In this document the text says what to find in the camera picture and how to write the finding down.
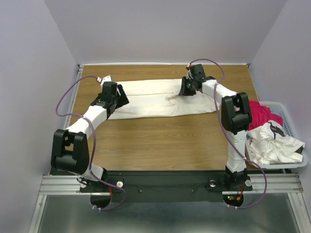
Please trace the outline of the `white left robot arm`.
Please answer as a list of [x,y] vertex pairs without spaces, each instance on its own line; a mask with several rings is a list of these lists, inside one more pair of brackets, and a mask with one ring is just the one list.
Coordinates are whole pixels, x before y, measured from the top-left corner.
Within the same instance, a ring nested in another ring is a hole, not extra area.
[[90,182],[97,191],[118,189],[123,191],[123,183],[108,183],[107,171],[93,163],[95,152],[89,151],[88,139],[95,136],[95,130],[115,112],[127,105],[129,100],[121,84],[112,81],[111,76],[97,77],[101,93],[90,104],[83,115],[66,129],[58,129],[53,135],[51,166],[54,169],[77,175],[83,186]]

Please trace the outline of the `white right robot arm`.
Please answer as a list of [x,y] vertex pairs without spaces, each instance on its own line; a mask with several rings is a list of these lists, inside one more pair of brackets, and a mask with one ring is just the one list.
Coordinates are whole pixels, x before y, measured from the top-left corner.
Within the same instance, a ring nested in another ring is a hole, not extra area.
[[193,96],[199,91],[213,98],[221,129],[228,141],[224,185],[228,189],[235,189],[248,179],[245,141],[252,122],[248,95],[219,84],[216,79],[205,74],[201,64],[189,64],[187,71],[179,95]]

